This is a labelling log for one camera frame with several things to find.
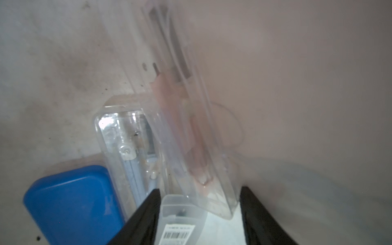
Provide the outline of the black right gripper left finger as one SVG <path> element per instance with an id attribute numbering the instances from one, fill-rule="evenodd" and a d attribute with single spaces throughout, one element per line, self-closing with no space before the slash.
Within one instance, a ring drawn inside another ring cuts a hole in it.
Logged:
<path id="1" fill-rule="evenodd" d="M 154 189 L 108 244 L 153 245 L 157 234 L 160 205 L 160 190 Z"/>

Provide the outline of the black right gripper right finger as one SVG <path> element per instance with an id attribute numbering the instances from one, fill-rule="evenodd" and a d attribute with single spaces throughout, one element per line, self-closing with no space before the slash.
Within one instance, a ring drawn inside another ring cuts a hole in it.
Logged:
<path id="1" fill-rule="evenodd" d="M 241 188 L 240 205 L 246 244 L 297 245 L 247 186 Z"/>

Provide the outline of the solid blue compass case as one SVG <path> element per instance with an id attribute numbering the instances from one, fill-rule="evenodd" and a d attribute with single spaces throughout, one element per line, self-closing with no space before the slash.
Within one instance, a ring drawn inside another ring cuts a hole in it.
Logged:
<path id="1" fill-rule="evenodd" d="M 109 172 L 100 165 L 35 181 L 23 204 L 51 245 L 105 245 L 125 224 Z"/>

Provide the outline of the clear case blue compass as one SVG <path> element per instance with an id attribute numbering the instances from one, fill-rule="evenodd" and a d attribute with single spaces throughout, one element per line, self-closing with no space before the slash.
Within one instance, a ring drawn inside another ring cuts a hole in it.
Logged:
<path id="1" fill-rule="evenodd" d="M 98 143 L 104 155 L 125 220 L 151 191 L 170 190 L 157 140 L 137 98 L 109 98 L 94 116 Z"/>

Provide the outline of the clear case pink compass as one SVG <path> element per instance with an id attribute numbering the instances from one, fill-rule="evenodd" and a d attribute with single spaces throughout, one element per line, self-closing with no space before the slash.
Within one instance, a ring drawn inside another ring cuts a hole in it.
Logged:
<path id="1" fill-rule="evenodd" d="M 206 85 L 190 44 L 179 1 L 135 1 L 134 84 L 142 108 L 183 194 L 224 219 L 238 206 L 233 164 L 212 115 Z"/>

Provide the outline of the white canvas bag blue handles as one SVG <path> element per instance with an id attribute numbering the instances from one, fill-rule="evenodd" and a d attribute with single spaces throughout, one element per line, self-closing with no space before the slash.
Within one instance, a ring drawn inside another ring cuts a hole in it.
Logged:
<path id="1" fill-rule="evenodd" d="M 392 242 L 391 1 L 184 1 L 241 180 L 300 244 Z M 101 159 L 131 85 L 96 1 L 1 1 L 1 244 L 45 244 L 22 199 Z"/>

